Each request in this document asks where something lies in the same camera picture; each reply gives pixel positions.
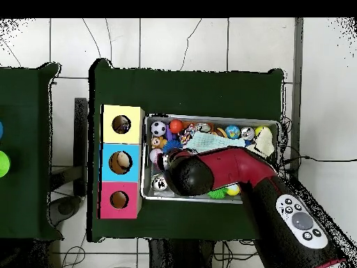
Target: towel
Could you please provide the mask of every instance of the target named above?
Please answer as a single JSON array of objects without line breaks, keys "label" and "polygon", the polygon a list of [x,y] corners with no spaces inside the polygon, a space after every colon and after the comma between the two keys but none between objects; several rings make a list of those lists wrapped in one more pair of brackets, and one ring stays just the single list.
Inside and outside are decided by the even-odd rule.
[{"label": "towel", "polygon": [[201,133],[197,131],[191,140],[184,146],[184,148],[194,149],[197,153],[210,151],[218,148],[225,148],[228,146],[244,147],[244,139],[227,139],[219,135],[211,135],[210,133]]}]

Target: colorful box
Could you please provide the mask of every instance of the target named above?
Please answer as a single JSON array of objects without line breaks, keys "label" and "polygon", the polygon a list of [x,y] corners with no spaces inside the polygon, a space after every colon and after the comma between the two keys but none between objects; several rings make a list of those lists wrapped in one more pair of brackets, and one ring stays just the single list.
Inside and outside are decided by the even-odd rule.
[{"label": "colorful box", "polygon": [[140,107],[101,106],[98,218],[137,218],[142,205],[140,173],[144,116]]}]

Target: green spiky ball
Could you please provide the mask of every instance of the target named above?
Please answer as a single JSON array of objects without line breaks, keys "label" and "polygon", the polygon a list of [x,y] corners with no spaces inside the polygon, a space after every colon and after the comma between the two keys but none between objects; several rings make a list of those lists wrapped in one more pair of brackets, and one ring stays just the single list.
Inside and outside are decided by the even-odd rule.
[{"label": "green spiky ball", "polygon": [[214,198],[215,200],[221,200],[225,198],[226,192],[227,192],[227,188],[224,187],[214,191],[210,191],[207,194],[210,198]]}]

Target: blue block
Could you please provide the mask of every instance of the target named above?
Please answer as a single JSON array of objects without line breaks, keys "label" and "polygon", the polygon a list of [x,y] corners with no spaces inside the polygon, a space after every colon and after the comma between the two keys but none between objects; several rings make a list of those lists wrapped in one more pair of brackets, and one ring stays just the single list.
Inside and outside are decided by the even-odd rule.
[{"label": "blue block", "polygon": [[[109,160],[113,153],[124,151],[132,159],[132,167],[126,174],[116,174],[109,167]],[[140,163],[140,146],[136,144],[103,144],[102,151],[102,181],[138,182]]]}]

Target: yellow block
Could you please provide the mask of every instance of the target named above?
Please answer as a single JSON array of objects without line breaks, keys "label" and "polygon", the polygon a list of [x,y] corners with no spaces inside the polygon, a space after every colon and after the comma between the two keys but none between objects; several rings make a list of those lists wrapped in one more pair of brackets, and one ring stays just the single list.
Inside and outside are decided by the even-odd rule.
[{"label": "yellow block", "polygon": [[[124,115],[130,120],[130,129],[127,133],[119,134],[113,129],[113,120]],[[116,144],[141,144],[142,120],[145,116],[140,107],[104,105],[103,114],[103,142]]]}]

